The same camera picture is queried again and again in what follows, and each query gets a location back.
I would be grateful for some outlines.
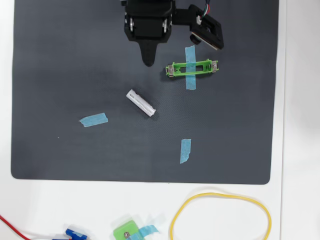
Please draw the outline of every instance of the metal screw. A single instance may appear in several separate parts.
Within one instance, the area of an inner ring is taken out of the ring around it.
[[[129,238],[130,237],[130,233],[128,233],[127,231],[124,233],[124,237],[125,239]]]

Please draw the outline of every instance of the red wire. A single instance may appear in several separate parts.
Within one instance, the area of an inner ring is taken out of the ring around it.
[[[5,220],[1,215],[0,215],[0,220],[2,220],[9,228],[11,228],[16,234],[18,234],[21,238],[24,240],[30,240],[26,236],[22,235],[21,232],[19,232],[14,226],[12,226],[7,220]]]

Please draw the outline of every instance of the blue connector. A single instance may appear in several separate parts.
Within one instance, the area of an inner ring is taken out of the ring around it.
[[[79,232],[73,231],[71,229],[67,229],[65,234],[71,237],[72,240],[86,240],[88,237]]]

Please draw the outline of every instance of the blue plastic piece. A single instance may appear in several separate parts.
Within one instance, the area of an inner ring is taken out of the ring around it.
[[[65,234],[70,236],[72,240],[86,240],[88,238],[86,235],[73,231],[69,228],[65,231]]]
[[[186,68],[185,71],[195,72],[196,71],[196,49],[195,46],[185,48],[185,60]],[[185,76],[185,87],[187,90],[196,90],[196,75]]]

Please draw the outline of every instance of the yellow rubber band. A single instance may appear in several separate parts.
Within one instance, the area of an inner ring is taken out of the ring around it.
[[[271,231],[272,219],[271,219],[271,216],[270,216],[268,209],[262,203],[258,202],[257,200],[254,200],[254,199],[251,199],[248,197],[244,197],[244,196],[221,194],[221,193],[215,193],[215,192],[206,192],[206,193],[200,193],[200,194],[197,194],[197,195],[190,197],[180,207],[180,209],[175,214],[175,216],[171,222],[171,225],[170,225],[170,240],[174,240],[174,233],[173,232],[174,232],[175,222],[176,222],[177,218],[179,217],[180,213],[182,212],[182,210],[185,208],[185,206],[187,206],[187,204],[189,202],[191,202],[194,199],[201,198],[201,197],[220,197],[220,198],[228,198],[228,199],[238,199],[238,200],[244,200],[244,201],[258,205],[259,207],[261,207],[265,211],[266,215],[268,216],[268,229],[263,237],[263,240],[268,239],[270,231]]]

